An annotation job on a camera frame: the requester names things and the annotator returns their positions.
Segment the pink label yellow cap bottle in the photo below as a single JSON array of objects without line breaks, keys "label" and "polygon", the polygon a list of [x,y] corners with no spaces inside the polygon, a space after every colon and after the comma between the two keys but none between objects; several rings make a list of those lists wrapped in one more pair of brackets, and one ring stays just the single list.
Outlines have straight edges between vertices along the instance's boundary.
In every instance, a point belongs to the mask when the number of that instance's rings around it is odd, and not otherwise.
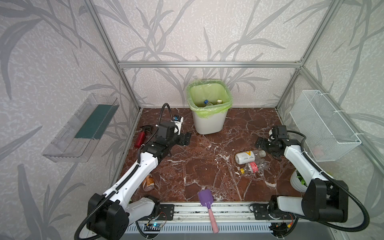
[{"label": "pink label yellow cap bottle", "polygon": [[256,160],[256,161],[245,164],[245,166],[240,169],[240,173],[242,175],[259,173],[267,169],[269,165],[270,163],[268,161]]}]

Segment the white yellow label bottle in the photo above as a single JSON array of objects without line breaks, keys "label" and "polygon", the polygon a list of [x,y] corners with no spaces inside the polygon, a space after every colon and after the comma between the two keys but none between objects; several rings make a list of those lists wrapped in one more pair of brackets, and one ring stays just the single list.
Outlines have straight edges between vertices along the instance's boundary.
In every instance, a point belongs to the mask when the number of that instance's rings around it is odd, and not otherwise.
[{"label": "white yellow label bottle", "polygon": [[264,150],[253,150],[238,153],[235,155],[235,161],[239,165],[244,165],[250,162],[258,161],[263,159],[266,156],[266,152]]}]

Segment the blue cap water bottle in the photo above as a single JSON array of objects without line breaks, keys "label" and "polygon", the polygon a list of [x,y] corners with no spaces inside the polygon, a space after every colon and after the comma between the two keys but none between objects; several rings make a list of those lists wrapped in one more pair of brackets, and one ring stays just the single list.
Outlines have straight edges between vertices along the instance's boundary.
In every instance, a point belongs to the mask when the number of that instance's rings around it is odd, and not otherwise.
[{"label": "blue cap water bottle", "polygon": [[208,100],[205,100],[205,101],[204,101],[204,104],[205,104],[206,106],[213,106],[213,104],[212,104],[210,101],[208,101]]}]

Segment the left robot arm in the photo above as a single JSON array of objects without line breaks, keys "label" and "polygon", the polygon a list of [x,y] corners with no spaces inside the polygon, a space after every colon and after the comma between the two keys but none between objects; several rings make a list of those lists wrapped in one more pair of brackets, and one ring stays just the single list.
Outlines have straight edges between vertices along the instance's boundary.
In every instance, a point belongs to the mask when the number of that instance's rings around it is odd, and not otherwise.
[{"label": "left robot arm", "polygon": [[97,240],[119,240],[129,225],[143,217],[150,216],[157,201],[144,197],[131,203],[130,200],[145,178],[166,158],[174,146],[187,146],[191,133],[183,134],[184,118],[171,115],[171,120],[158,119],[157,130],[140,146],[136,162],[102,195],[94,194],[88,202],[88,215],[75,231],[74,238],[81,239],[83,228],[95,233]]}]

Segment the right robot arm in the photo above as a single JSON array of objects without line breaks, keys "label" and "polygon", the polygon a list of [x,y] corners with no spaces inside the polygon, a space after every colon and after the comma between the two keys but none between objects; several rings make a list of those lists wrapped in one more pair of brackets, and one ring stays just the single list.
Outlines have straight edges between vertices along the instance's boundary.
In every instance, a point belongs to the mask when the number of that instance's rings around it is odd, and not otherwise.
[{"label": "right robot arm", "polygon": [[[300,172],[307,184],[302,197],[273,195],[266,209],[273,219],[283,214],[292,214],[296,219],[317,222],[343,232],[360,232],[370,224],[370,216],[365,206],[356,198],[344,181],[335,180],[325,172],[306,152],[306,136],[300,132],[301,141],[290,139],[286,126],[274,126],[268,138],[259,137],[256,148],[266,151],[275,159],[285,157]],[[361,210],[363,221],[356,227],[340,227],[338,223],[348,220],[349,200]]]}]

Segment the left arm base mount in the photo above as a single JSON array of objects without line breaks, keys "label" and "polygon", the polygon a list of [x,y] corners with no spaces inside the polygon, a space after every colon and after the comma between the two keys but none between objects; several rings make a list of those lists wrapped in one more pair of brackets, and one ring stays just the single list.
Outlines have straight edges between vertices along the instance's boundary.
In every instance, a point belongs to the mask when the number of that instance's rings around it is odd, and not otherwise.
[{"label": "left arm base mount", "polygon": [[159,204],[149,216],[141,218],[142,221],[159,220],[159,221],[172,221],[175,213],[174,204]]}]

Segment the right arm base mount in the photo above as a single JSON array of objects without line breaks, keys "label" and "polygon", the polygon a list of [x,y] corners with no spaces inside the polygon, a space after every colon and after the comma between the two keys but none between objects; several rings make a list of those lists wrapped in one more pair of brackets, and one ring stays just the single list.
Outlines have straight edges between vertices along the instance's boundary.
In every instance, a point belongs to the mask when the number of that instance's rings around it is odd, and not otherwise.
[{"label": "right arm base mount", "polygon": [[291,220],[296,217],[293,213],[281,211],[275,203],[252,203],[249,210],[254,214],[255,220]]}]

